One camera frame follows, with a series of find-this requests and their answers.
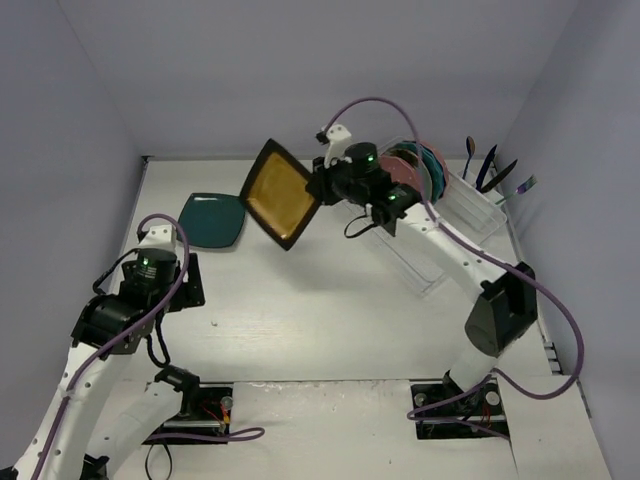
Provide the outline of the light green flower plate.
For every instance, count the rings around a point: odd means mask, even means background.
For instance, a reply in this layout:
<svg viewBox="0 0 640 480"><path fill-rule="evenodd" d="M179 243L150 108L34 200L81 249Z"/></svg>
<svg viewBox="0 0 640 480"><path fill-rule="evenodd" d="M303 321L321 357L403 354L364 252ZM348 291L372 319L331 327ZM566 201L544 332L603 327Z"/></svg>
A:
<svg viewBox="0 0 640 480"><path fill-rule="evenodd" d="M405 148L391 148L385 152L390 157L390 174L392 180L411 186L418 193L425 193L429 201L432 200L433 182L429 179L423 183L422 168L415 152Z"/></svg>

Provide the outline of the teal embossed plate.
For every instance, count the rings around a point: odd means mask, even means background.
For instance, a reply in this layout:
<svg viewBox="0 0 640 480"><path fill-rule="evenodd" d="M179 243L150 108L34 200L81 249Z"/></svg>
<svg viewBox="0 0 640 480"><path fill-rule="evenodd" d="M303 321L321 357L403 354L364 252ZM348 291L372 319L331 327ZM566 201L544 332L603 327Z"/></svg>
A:
<svg viewBox="0 0 640 480"><path fill-rule="evenodd" d="M421 162L429 172L432 193L431 203L436 202L443 196L446 188L446 178L443 175L443 170L435 158L433 153L421 143ZM402 158L409 163L416 171L419 170L418 155L416 154L416 144L414 141L403 141L395 145L395 149L399 151Z"/></svg>

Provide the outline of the blue polka dot plate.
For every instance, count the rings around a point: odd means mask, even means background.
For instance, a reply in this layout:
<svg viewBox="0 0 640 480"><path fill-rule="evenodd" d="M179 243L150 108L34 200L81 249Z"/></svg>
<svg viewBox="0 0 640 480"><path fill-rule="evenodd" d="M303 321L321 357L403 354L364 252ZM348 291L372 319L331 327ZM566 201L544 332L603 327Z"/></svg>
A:
<svg viewBox="0 0 640 480"><path fill-rule="evenodd" d="M419 157L418 166L416 167L417 177L419 181L419 191L423 200L429 198L429 202L435 205L444 195L448 173L446 172L446 163L440 158L439 152L421 142L418 146L414 144L414 150Z"/></svg>

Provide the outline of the yellow square plate black rim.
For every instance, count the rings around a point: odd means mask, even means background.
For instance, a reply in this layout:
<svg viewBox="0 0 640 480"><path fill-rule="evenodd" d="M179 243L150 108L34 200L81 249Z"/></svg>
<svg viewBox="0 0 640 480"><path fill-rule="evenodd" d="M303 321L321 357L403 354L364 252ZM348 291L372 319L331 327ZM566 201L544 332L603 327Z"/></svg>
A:
<svg viewBox="0 0 640 480"><path fill-rule="evenodd" d="M307 190L311 172L274 139L266 141L241 188L239 199L260 228L289 251L317 213Z"/></svg>

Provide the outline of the pink polka dot plate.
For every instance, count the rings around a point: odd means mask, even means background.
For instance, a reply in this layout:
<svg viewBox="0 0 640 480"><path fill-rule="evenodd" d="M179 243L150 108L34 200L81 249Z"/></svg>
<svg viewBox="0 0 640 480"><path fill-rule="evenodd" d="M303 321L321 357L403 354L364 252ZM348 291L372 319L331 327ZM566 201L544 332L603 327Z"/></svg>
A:
<svg viewBox="0 0 640 480"><path fill-rule="evenodd" d="M444 155L441 153L441 151L435 147L434 145L432 145L431 143L428 142L424 142L423 145L425 147L427 147L435 156L435 158L438 160L442 170L443 170L443 175L445 178L449 178L449 169L445 160Z"/></svg>

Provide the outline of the red plate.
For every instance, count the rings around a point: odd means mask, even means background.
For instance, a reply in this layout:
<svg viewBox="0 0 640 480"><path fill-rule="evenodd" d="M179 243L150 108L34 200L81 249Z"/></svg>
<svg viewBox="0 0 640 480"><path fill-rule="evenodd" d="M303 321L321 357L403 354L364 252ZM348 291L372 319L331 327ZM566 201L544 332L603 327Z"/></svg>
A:
<svg viewBox="0 0 640 480"><path fill-rule="evenodd" d="M379 163L381 168L391 175L393 182L409 185L417 192L420 192L415 169L409 163L393 155L381 155Z"/></svg>

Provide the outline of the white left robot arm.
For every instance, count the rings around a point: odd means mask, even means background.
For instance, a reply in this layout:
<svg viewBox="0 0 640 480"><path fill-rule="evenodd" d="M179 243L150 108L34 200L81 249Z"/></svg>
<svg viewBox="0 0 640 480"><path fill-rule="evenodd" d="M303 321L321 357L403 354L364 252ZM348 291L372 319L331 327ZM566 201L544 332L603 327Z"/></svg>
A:
<svg viewBox="0 0 640 480"><path fill-rule="evenodd" d="M164 366L132 409L100 438L94 432L106 400L141 341L168 313L205 303L198 256L158 248L137 250L126 262L119 289L99 294L72 331L57 391L27 450L4 479L107 479L128 454L172 416L199 409L199 379Z"/></svg>

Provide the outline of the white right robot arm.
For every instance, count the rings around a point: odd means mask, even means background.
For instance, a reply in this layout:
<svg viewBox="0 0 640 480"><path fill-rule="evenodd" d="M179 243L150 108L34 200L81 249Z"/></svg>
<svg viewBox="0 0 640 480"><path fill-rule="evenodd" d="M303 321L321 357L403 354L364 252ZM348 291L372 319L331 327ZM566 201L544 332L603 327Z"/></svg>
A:
<svg viewBox="0 0 640 480"><path fill-rule="evenodd" d="M348 201L403 245L429 257L472 301L464 325L466 345L445 374L445 405L464 412L479 397L477 385L538 318L533 270L524 262L500 265L427 207L411 185L393 181L370 142L348 147L330 161L317 157L306 190L323 205Z"/></svg>

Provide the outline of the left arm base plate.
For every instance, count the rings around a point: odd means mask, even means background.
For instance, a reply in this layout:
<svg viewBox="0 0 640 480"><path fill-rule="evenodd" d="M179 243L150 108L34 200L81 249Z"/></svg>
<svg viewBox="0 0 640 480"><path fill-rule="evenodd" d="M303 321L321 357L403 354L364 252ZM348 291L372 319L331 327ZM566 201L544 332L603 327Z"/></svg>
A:
<svg viewBox="0 0 640 480"><path fill-rule="evenodd" d="M216 445L211 438L230 433L233 385L204 383L187 410L179 412L158 427L152 436L172 438L146 440L145 445Z"/></svg>

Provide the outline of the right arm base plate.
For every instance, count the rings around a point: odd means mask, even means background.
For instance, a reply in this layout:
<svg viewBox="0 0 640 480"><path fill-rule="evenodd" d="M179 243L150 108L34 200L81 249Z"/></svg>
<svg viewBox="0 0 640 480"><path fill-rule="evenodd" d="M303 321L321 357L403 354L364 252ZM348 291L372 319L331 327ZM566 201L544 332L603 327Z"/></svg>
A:
<svg viewBox="0 0 640 480"><path fill-rule="evenodd" d="M441 382L410 387L416 438L430 440L509 439L510 430L497 382L449 402L457 391Z"/></svg>

